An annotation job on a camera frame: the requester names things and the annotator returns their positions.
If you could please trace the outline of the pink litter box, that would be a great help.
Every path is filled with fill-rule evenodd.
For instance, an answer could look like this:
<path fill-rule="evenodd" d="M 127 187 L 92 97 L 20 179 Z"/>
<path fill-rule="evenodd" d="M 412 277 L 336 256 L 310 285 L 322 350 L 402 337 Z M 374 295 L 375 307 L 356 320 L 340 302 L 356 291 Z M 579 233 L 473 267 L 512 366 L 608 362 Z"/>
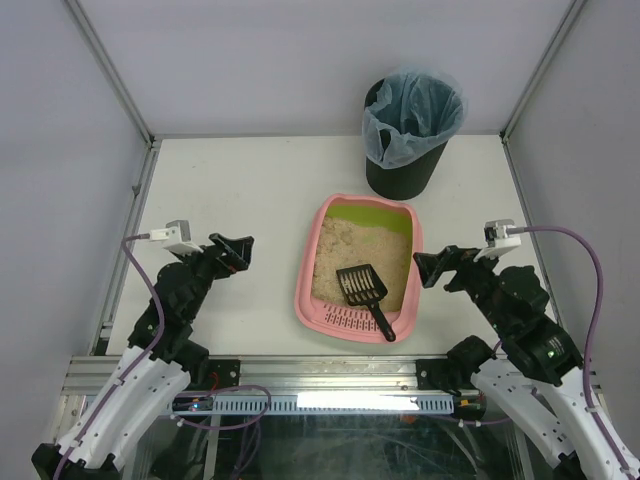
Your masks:
<path fill-rule="evenodd" d="M 374 196 L 334 194 L 316 211 L 304 248 L 297 278 L 294 308 L 307 328 L 342 340 L 384 344 L 374 317 L 355 309 L 322 301 L 312 295 L 317 243 L 325 218 L 335 217 L 364 227 L 383 227 L 404 235 L 413 253 L 423 249 L 423 229 L 414 208 L 406 203 Z"/>

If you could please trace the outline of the blue plastic bin liner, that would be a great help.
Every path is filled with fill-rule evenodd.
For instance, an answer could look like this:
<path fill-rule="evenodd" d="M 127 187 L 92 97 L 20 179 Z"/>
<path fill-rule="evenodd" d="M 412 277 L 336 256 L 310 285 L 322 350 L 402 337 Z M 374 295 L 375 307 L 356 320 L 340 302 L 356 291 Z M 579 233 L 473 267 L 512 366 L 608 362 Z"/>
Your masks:
<path fill-rule="evenodd" d="M 365 98 L 365 155 L 385 170 L 408 166 L 456 135 L 467 113 L 462 87 L 452 76 L 426 68 L 396 69 Z"/>

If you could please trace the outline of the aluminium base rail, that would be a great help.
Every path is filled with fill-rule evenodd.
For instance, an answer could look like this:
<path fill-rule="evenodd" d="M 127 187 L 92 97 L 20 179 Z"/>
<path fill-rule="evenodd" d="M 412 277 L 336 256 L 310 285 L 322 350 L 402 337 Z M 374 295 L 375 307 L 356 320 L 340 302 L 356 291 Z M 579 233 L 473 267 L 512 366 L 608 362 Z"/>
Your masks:
<path fill-rule="evenodd" d="M 274 395 L 303 391 L 426 393 L 439 391 L 428 372 L 446 358 L 436 356 L 213 356 L 192 391 L 259 385 Z"/>

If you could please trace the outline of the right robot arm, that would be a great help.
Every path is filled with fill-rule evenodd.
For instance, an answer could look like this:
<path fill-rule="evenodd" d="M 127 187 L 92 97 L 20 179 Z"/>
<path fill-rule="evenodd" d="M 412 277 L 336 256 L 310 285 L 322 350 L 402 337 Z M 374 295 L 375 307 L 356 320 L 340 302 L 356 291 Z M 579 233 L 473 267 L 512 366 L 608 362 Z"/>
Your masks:
<path fill-rule="evenodd" d="M 496 273 L 476 249 L 445 247 L 413 256 L 424 288 L 452 273 L 449 293 L 464 292 L 497 334 L 500 361 L 471 335 L 430 368 L 428 383 L 458 396 L 474 386 L 528 435 L 557 479 L 636 479 L 639 460 L 602 417 L 586 361 L 570 335 L 545 313 L 549 296 L 531 266 Z"/>

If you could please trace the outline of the black litter scoop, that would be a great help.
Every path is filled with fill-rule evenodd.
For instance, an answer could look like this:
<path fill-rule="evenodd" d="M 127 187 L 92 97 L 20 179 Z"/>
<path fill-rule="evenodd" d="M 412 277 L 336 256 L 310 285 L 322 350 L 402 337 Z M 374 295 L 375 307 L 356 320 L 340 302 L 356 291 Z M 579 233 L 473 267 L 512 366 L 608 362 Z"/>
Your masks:
<path fill-rule="evenodd" d="M 380 308 L 388 290 L 371 264 L 338 269 L 336 277 L 347 304 L 366 307 L 387 342 L 395 342 L 396 334 Z"/>

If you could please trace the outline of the beige cat litter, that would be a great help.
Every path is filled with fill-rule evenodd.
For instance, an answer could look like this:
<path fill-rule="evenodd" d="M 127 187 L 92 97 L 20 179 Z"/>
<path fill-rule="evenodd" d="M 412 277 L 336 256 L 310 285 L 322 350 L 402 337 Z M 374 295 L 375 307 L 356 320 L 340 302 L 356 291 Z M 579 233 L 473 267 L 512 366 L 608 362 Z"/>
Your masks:
<path fill-rule="evenodd" d="M 324 302 L 345 306 L 347 302 L 336 271 L 370 264 L 388 290 L 381 302 L 382 311 L 398 311 L 404 299 L 410 253 L 411 241 L 401 233 L 326 217 L 316 247 L 311 295 Z"/>

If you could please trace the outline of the black trash bin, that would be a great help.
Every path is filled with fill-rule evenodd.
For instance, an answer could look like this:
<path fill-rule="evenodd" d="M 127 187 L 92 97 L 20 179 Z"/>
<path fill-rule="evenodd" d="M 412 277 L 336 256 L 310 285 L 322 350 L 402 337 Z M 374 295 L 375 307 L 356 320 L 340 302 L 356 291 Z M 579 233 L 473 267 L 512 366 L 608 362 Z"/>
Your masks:
<path fill-rule="evenodd" d="M 385 170 L 365 155 L 366 180 L 378 195 L 391 200 L 408 200 L 421 194 L 428 184 L 448 142 L 420 157 L 414 163 Z"/>

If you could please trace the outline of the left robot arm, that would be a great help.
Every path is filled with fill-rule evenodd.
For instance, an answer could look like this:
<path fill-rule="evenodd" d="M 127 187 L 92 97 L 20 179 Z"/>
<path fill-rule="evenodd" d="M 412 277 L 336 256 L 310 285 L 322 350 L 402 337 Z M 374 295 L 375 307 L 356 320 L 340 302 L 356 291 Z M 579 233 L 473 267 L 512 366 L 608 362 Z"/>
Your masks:
<path fill-rule="evenodd" d="M 203 382 L 206 348 L 191 341 L 192 324 L 213 283 L 247 270 L 254 239 L 210 235 L 197 245 L 180 222 L 123 239 L 126 257 L 135 241 L 157 242 L 175 258 L 155 281 L 140 276 L 151 299 L 106 384 L 75 424 L 31 457 L 42 479 L 118 479 L 127 457 L 156 418 L 189 385 Z"/>

